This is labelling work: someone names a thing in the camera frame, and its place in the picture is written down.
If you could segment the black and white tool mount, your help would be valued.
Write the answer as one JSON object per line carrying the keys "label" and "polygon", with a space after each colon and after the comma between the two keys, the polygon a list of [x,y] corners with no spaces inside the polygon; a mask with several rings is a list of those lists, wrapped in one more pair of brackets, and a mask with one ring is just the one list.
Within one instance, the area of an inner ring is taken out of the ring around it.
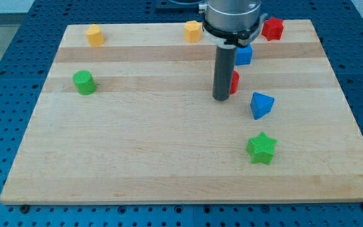
{"label": "black and white tool mount", "polygon": [[202,31],[209,40],[214,42],[220,48],[244,48],[252,41],[254,41],[257,36],[259,36],[266,17],[266,13],[262,14],[252,27],[242,30],[240,32],[225,32],[222,30],[218,30],[210,25],[206,19],[203,19]]}

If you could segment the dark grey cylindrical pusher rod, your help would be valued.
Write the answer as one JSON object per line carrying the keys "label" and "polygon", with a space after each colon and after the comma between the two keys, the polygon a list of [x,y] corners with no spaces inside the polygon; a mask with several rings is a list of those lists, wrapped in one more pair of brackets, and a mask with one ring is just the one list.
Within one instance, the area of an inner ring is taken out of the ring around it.
{"label": "dark grey cylindrical pusher rod", "polygon": [[212,96],[217,101],[229,98],[237,48],[216,48]]}

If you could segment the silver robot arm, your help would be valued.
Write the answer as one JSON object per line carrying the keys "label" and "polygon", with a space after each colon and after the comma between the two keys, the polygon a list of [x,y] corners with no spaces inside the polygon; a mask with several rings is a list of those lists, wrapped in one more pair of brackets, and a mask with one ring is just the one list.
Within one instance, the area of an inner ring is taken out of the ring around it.
{"label": "silver robot arm", "polygon": [[245,48],[261,32],[267,14],[256,0],[206,0],[199,3],[204,35],[216,44],[212,96],[229,98],[239,48]]}

